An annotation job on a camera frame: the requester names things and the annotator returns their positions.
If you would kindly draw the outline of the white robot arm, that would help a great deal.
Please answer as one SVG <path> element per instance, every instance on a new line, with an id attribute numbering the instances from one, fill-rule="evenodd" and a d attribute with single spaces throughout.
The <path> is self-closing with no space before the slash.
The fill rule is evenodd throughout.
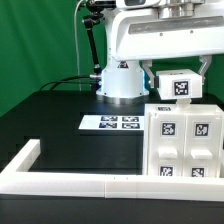
<path id="1" fill-rule="evenodd" d="M 212 57 L 224 53 L 224 0 L 87 0 L 93 25 L 105 22 L 107 65 L 100 99 L 146 98 L 144 77 L 163 100 L 200 98 Z M 198 72 L 152 72 L 158 59 L 197 56 Z"/>

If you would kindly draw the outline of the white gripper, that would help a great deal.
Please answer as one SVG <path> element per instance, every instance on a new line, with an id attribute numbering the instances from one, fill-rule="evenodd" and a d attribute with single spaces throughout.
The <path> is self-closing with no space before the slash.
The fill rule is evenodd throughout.
<path id="1" fill-rule="evenodd" d="M 153 59 L 200 56 L 198 74 L 205 81 L 211 55 L 224 53 L 224 7 L 197 7 L 193 17 L 177 19 L 159 19 L 154 9 L 123 11 L 113 21 L 111 38 L 117 61 L 144 60 L 152 88 L 159 87 Z"/>

